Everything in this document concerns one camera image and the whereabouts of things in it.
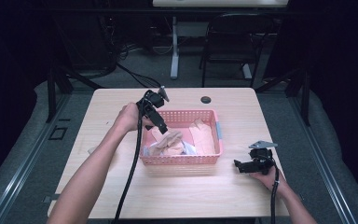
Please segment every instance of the small round black object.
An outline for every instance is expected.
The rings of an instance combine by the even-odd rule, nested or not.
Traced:
[[[211,100],[211,97],[209,97],[209,96],[202,96],[201,101],[205,104],[209,104],[212,100]]]

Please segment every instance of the beige cloth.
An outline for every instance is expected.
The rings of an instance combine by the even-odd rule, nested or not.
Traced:
[[[159,156],[161,153],[164,156],[180,155],[184,151],[183,135],[180,131],[168,128],[165,134],[161,134],[158,127],[153,127],[151,132],[157,143],[149,148],[149,155]]]
[[[190,124],[189,129],[191,135],[193,135],[194,146],[197,149],[197,154],[215,154],[212,130],[210,126],[202,122],[201,119],[196,119],[192,124]]]

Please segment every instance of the camera mount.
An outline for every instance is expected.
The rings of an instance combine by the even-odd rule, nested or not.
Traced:
[[[253,161],[240,162],[234,160],[234,164],[238,168],[240,173],[261,172],[263,175],[267,175],[269,173],[269,168],[274,166],[272,151],[271,149],[267,149],[267,147],[277,146],[278,144],[258,141],[249,146],[249,148],[252,148],[249,154]]]
[[[161,86],[157,93],[148,90],[144,97],[136,103],[138,108],[142,114],[142,116],[146,116],[149,118],[154,125],[156,125],[159,131],[162,134],[165,134],[168,129],[167,125],[164,122],[164,119],[161,115],[156,111],[156,108],[162,107],[164,105],[164,100],[167,102],[170,101],[167,96],[167,92],[164,89],[164,86]]]

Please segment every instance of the pink plastic basket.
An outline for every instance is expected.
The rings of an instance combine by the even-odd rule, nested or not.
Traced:
[[[183,140],[193,144],[191,132],[188,129],[196,119],[201,119],[212,130],[214,152],[209,155],[174,155],[174,156],[146,156],[144,147],[149,147],[156,142],[147,129],[143,129],[140,158],[145,165],[170,165],[170,164],[215,164],[223,152],[222,137],[219,121],[214,110],[159,110],[168,127],[180,131]]]

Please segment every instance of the wooden tabletop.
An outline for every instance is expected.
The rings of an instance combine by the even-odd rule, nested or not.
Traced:
[[[113,124],[122,106],[139,101],[146,89],[102,89],[94,92],[56,193],[60,194],[80,164]],[[240,174],[233,160],[250,161],[249,146],[271,141],[253,89],[166,89],[170,101],[159,109],[214,109],[224,152],[216,164],[147,165],[138,160],[121,218],[268,217],[270,192]],[[209,104],[202,96],[211,97]],[[131,169],[136,132],[128,133],[112,160],[105,185],[89,218],[113,218]],[[281,164],[272,148],[273,157]],[[276,215],[288,216],[280,199]]]
[[[286,7],[288,0],[153,0],[154,7]]]

